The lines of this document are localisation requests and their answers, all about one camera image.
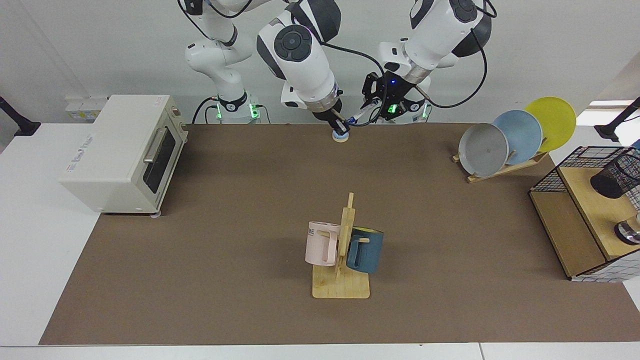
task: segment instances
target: black stand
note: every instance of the black stand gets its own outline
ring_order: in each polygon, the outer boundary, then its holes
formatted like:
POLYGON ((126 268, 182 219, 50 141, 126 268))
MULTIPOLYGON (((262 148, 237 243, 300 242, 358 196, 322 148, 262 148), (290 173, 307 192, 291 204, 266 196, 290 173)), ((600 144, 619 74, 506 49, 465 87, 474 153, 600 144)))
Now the black stand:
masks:
POLYGON ((9 115, 9 117, 18 124, 20 128, 16 131, 15 136, 31 136, 35 134, 36 130, 40 127, 41 123, 33 122, 26 117, 20 115, 15 109, 4 100, 4 97, 0 96, 0 109, 9 115))
POLYGON ((618 115, 609 125, 596 125, 594 126, 600 137, 603 139, 610 139, 611 141, 618 142, 618 136, 616 135, 616 128, 629 118, 633 113, 640 109, 640 97, 633 102, 633 104, 627 106, 624 111, 618 115))

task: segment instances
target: plate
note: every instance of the plate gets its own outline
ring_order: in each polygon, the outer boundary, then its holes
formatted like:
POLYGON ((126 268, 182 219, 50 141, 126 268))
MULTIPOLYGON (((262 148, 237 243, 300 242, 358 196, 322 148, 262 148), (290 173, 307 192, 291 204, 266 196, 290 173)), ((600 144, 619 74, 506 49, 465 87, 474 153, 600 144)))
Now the plate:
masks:
POLYGON ((543 137, 547 139, 540 151, 556 150, 573 136, 577 121, 575 111, 559 97, 543 97, 530 103, 525 110, 538 119, 543 137))
POLYGON ((542 144, 542 126, 535 116, 524 110, 511 110, 500 115, 493 125, 502 130, 509 142, 508 165, 518 165, 533 158, 542 144))
POLYGON ((500 171, 509 156, 509 143, 504 133, 492 124, 477 124, 462 135, 460 163, 477 177, 489 177, 500 171))

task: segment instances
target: oven handle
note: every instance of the oven handle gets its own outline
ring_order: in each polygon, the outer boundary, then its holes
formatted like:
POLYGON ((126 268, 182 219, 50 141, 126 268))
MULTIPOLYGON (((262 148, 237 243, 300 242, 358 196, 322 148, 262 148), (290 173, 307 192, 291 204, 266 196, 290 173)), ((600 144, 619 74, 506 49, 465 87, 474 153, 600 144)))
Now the oven handle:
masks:
POLYGON ((166 127, 163 127, 162 129, 158 129, 156 131, 156 135, 153 141, 151 142, 151 146, 149 147, 149 150, 145 155, 145 159, 144 159, 145 163, 156 162, 156 159, 158 158, 158 154, 160 154, 162 143, 164 142, 164 138, 166 138, 166 135, 168 134, 168 132, 169 131, 166 127))

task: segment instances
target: white toaster oven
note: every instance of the white toaster oven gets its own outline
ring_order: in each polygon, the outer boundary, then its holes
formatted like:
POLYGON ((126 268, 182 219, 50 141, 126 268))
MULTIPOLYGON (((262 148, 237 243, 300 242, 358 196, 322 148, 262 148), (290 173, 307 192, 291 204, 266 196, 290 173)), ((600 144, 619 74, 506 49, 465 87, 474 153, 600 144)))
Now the white toaster oven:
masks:
POLYGON ((188 132, 169 95, 113 95, 60 183, 99 213, 157 213, 188 132))

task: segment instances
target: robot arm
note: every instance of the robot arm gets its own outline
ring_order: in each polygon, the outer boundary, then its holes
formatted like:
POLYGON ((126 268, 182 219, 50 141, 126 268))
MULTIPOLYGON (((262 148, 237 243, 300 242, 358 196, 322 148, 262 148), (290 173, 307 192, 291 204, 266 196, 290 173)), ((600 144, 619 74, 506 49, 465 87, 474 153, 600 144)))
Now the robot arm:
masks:
POLYGON ((310 110, 327 121, 334 138, 346 141, 349 125, 339 115, 342 101, 335 76, 322 49, 340 29, 334 0, 292 2, 258 34, 258 53, 272 73, 285 80, 283 103, 310 110))
MULTIPOLYGON (((248 123, 254 120, 251 94, 244 88, 240 73, 228 67, 248 59, 253 53, 253 40, 239 32, 231 19, 231 10, 248 0, 185 0, 187 12, 200 16, 202 31, 208 38, 198 40, 185 50, 189 66, 209 76, 218 90, 218 110, 224 123, 248 123)), ((247 10, 270 0, 254 0, 247 10)))
POLYGON ((382 98, 382 89, 387 88, 381 117, 390 120, 419 110, 431 84, 431 72, 452 67, 459 58, 480 51, 478 42, 486 45, 492 20, 478 11, 483 6, 484 0, 416 0, 410 14, 412 36, 402 44, 381 43, 379 56, 388 71, 382 78, 369 74, 365 80, 367 102, 382 98))
MULTIPOLYGON (((428 88, 432 71, 453 66, 459 57, 477 52, 476 37, 481 46, 488 40, 491 18, 477 9, 484 2, 415 0, 413 35, 402 44, 380 45, 387 71, 382 78, 375 73, 367 76, 363 108, 382 102, 380 117, 384 119, 418 110, 425 98, 416 87, 428 88)), ((258 38, 260 56, 276 77, 285 80, 283 103, 309 109, 316 118, 328 121, 336 140, 348 135, 349 122, 339 114, 340 92, 321 42, 331 40, 339 27, 340 10, 335 1, 300 0, 291 2, 258 38)))

